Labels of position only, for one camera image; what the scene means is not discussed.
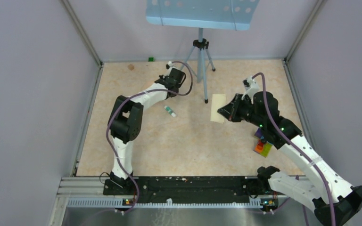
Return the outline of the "cream letter paper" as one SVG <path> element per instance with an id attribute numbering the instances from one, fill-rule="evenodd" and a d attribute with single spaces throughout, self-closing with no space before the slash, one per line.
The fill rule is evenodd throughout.
<path id="1" fill-rule="evenodd" d="M 221 107 L 226 105 L 226 95 L 225 94 L 213 94 L 212 103 L 211 103 L 211 115 L 210 121 L 223 124 L 225 119 L 217 111 Z"/>

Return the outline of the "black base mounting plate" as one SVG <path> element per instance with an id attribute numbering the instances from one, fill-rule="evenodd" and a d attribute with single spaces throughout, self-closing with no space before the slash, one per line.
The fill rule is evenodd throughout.
<path id="1" fill-rule="evenodd" d="M 269 194 L 257 177 L 136 177 L 115 182 L 106 179 L 104 195 L 137 198 L 138 204 L 228 204 L 247 203 L 260 195 Z"/>

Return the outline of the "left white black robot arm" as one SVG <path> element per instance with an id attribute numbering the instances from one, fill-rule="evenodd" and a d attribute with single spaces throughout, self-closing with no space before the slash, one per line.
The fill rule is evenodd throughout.
<path id="1" fill-rule="evenodd" d="M 130 97 L 118 96 L 116 99 L 108 121 L 107 137 L 111 139 L 115 155 L 110 179 L 120 194 L 128 194 L 132 190 L 133 143 L 141 131 L 144 111 L 158 102 L 179 95 L 185 79 L 183 71 L 170 66 L 147 89 Z"/>

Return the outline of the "colourful toy block stack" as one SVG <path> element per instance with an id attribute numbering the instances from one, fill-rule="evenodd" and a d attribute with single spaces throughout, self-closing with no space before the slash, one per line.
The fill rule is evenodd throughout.
<path id="1" fill-rule="evenodd" d="M 256 143 L 256 146 L 254 147 L 254 151 L 262 157 L 266 158 L 270 153 L 271 148 L 273 147 L 272 143 L 268 142 L 264 138 L 260 128 L 258 128 L 255 132 L 255 137 L 258 138 L 258 141 Z"/>

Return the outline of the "blue music stand tray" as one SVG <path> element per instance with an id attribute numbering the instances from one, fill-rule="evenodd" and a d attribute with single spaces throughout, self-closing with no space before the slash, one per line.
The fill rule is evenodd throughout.
<path id="1" fill-rule="evenodd" d="M 148 0 L 146 20 L 155 25 L 246 31 L 258 0 Z"/>

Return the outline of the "green white glue stick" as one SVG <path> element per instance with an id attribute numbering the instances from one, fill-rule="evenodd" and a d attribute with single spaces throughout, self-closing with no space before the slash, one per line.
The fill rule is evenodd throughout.
<path id="1" fill-rule="evenodd" d="M 167 105 L 164 106 L 164 109 L 166 110 L 166 112 L 171 115 L 172 117 L 177 117 L 177 114 Z"/>

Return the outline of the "grey tripod stand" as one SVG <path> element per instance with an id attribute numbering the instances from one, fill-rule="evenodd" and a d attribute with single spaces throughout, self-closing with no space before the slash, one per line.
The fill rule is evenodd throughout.
<path id="1" fill-rule="evenodd" d="M 204 38 L 204 28 L 198 28 L 198 38 L 193 41 L 192 47 L 189 51 L 188 56 L 185 58 L 184 63 L 187 63 L 192 56 L 194 50 L 197 50 L 197 71 L 194 73 L 198 82 L 203 82 L 204 89 L 204 103 L 208 104 L 209 96 L 207 89 L 207 69 L 211 66 L 213 72 L 216 71 L 216 67 L 213 63 L 209 51 L 210 42 Z"/>

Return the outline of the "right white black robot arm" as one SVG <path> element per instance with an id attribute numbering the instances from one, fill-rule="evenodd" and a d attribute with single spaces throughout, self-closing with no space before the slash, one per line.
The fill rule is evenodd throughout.
<path id="1" fill-rule="evenodd" d="M 236 94 L 218 113 L 231 122 L 257 126 L 263 138 L 287 156 L 306 176 L 297 180 L 278 168 L 261 167 L 257 187 L 263 194 L 285 194 L 311 210 L 324 226 L 342 226 L 362 208 L 362 186 L 340 177 L 309 145 L 301 130 L 280 115 L 278 100 L 270 92 L 252 97 Z"/>

